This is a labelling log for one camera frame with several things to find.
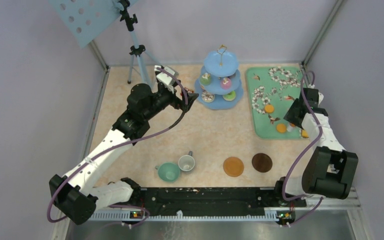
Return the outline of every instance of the tripod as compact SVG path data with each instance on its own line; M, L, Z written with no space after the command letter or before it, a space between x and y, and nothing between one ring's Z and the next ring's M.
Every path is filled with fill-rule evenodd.
M130 57L130 68L128 71L127 83L128 84L132 83L132 70L135 70L138 74L140 74L142 81L152 87L154 83L153 81L151 81L150 77L148 76L146 64L144 62L144 59L141 57L141 54L145 53L158 65L161 65L161 63L150 52L146 51L144 45L139 45L139 41L135 33L135 28L133 27L133 24L138 23L138 18L136 17L136 14L133 14L133 17L130 17L129 12L127 11L127 8L130 6L130 2L128 0L120 0L118 1L118 3L121 4L122 6L122 7L119 6L120 14L121 14L120 22L125 21L127 29L130 32L131 39L133 40L133 46L130 47L131 52L129 53L131 57ZM137 64L139 65L140 72L138 72L133 67L135 57L137 59Z

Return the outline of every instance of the robotic arm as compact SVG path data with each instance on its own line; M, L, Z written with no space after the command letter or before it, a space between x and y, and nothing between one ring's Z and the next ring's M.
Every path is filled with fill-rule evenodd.
M164 69L173 76L178 74L169 67L155 66ZM63 177L54 175L49 181L51 195L54 195L57 188L73 174L78 168L87 163L87 166L76 174L64 185L57 194L54 205L68 216L75 224L80 225L86 222L92 214L101 208L109 205L127 202L137 185L128 178L102 187L94 187L101 177L115 160L125 151L135 145L127 144L115 148L94 161L93 156L113 146L140 139L150 128L149 120L171 105L175 109L181 109L182 114L189 111L193 102L197 99L197 93L187 94L187 105L185 96L180 99L176 96L175 87L177 83L166 73L155 70L158 82L158 91L152 92L150 86L145 83L135 85L127 97L127 110L117 119L104 137L102 142L85 159L64 174Z
M329 125L328 113L319 104L323 95L319 90L304 88L305 98L322 127L322 136L313 146L314 153L302 175L302 189L308 194L346 199L357 169L358 157L339 143ZM311 141L319 135L319 126L304 103L302 94L295 99L285 120L307 131Z

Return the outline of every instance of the gray wall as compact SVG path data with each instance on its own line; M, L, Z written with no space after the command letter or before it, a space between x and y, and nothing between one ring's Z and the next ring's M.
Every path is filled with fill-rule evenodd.
M48 239L48 181L80 160L103 71L45 1L0 1L0 239Z
M201 63L221 44L242 62L300 62L335 0L140 0L135 31L162 63ZM133 44L124 22L96 43L110 65L128 65Z
M384 1L347 1L309 68L335 134L359 156L354 185L384 239Z

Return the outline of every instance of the green placemat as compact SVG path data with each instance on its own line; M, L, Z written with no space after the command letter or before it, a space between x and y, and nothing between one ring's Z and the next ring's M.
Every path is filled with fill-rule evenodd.
M284 116L294 99L300 96L302 73L298 67L251 67L246 71L249 98L255 133L262 139L300 139L301 129L280 133L278 124L288 125ZM266 113L264 106L274 106L273 113Z

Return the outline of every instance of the cup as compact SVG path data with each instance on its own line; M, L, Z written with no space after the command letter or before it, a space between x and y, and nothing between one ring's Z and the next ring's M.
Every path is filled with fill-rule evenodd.
M195 167L195 159L192 157L192 151L188 155L183 155L179 158L178 167L183 172L190 172Z
M172 162L166 162L161 165L155 166L158 177L167 183L175 182L180 176L180 168Z

